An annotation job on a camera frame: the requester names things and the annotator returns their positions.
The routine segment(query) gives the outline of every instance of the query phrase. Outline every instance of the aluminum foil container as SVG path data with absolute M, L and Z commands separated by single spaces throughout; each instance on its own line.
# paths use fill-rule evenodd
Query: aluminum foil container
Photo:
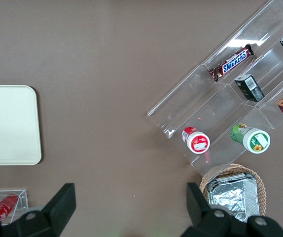
M 250 173 L 214 179 L 207 191 L 210 205 L 228 208 L 242 222 L 260 214 L 256 178 Z

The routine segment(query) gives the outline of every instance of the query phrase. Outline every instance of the white tray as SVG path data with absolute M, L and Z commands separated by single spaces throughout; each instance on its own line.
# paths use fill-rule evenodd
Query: white tray
M 35 91 L 0 85 L 0 165 L 34 165 L 41 159 Z

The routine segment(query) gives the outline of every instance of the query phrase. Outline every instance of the red can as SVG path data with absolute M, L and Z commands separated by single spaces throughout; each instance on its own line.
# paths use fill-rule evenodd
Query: red can
M 4 220 L 17 204 L 19 196 L 11 194 L 0 202 L 0 221 Z

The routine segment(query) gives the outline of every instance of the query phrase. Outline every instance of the acrylic shelf divider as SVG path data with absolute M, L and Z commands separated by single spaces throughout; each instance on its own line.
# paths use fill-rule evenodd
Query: acrylic shelf divider
M 283 1 L 271 0 L 147 113 L 208 180 L 246 151 L 231 140 L 234 124 L 242 122 L 269 131 L 283 122 L 277 106 L 278 99 L 283 98 L 282 36 Z M 215 82 L 209 70 L 248 43 L 254 55 Z M 262 89 L 265 97 L 260 102 L 248 101 L 236 86 L 234 78 L 243 74 L 252 74 Z M 188 126 L 210 138 L 208 164 L 205 154 L 192 153 L 182 141 L 182 131 Z

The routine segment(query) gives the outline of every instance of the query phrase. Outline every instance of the plastic container lid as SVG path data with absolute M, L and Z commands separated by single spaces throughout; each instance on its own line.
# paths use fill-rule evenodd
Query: plastic container lid
M 265 152 L 269 148 L 270 143 L 270 135 L 257 128 L 253 128 L 246 132 L 243 140 L 244 147 L 254 154 Z
M 202 132 L 191 133 L 186 141 L 188 148 L 191 152 L 196 154 L 202 154 L 210 147 L 210 139 Z

